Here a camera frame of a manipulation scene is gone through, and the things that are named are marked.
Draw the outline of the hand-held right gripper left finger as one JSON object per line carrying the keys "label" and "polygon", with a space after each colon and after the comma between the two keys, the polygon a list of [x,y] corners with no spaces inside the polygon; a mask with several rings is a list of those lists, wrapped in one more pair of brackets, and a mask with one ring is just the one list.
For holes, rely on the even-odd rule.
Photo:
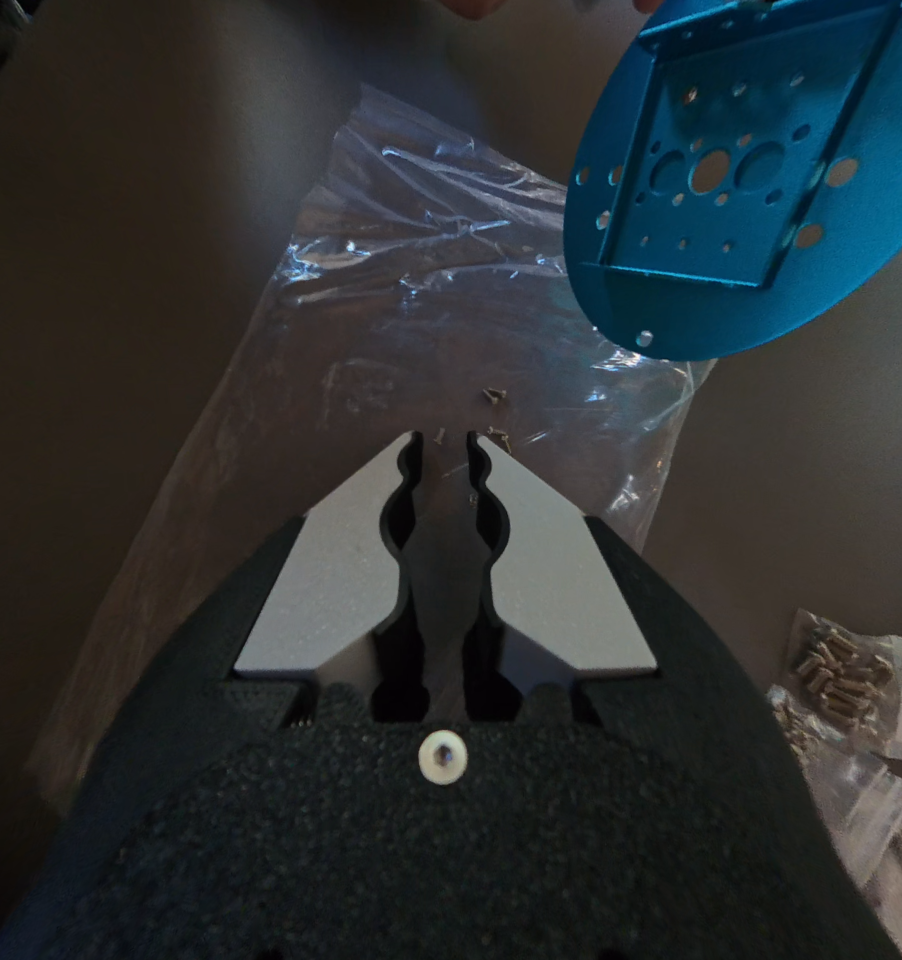
{"label": "hand-held right gripper left finger", "polygon": [[400,434],[309,510],[234,663],[249,680],[376,688],[377,640],[409,607],[402,550],[423,436]]}

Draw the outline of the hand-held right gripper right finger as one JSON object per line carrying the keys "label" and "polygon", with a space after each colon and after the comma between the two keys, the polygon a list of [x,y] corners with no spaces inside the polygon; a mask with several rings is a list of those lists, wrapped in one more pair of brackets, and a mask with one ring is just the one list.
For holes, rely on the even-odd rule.
{"label": "hand-held right gripper right finger", "polygon": [[588,518],[490,438],[467,437],[481,572],[472,678],[513,688],[654,674],[658,662]]}

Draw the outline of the small screws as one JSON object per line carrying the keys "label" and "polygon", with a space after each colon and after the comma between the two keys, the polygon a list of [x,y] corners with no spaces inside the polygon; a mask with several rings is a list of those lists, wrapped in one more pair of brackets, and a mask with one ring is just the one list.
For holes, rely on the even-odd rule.
{"label": "small screws", "polygon": [[435,477],[454,490],[468,484],[467,437],[475,434],[508,455],[514,454],[509,426],[511,397],[504,387],[483,386],[467,391],[461,402],[441,412],[432,431]]}

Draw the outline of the grey desk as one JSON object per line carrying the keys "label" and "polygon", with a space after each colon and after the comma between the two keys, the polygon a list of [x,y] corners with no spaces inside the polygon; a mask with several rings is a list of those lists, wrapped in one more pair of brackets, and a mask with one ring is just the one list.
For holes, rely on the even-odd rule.
{"label": "grey desk", "polygon": [[[564,183],[653,2],[43,2],[0,70],[0,929],[24,772],[361,81]],[[793,609],[902,635],[902,251],[721,361],[646,555],[763,687]]]}

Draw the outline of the pile of screw bags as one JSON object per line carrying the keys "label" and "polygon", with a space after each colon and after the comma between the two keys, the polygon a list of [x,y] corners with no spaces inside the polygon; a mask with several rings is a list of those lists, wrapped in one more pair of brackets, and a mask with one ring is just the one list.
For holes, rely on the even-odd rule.
{"label": "pile of screw bags", "polygon": [[853,881],[902,895],[902,636],[800,609],[767,698]]}

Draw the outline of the clear plastic bag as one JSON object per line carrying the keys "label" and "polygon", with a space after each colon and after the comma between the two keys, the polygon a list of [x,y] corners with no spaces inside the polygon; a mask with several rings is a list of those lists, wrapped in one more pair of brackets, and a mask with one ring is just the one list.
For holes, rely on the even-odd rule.
{"label": "clear plastic bag", "polygon": [[514,458],[641,551],[712,362],[608,341],[562,256],[566,189],[366,87],[289,246],[105,594],[25,769],[65,813],[175,629],[288,519],[398,435],[425,441],[409,572],[430,718],[461,719],[483,545],[435,477],[439,414],[508,390]]}

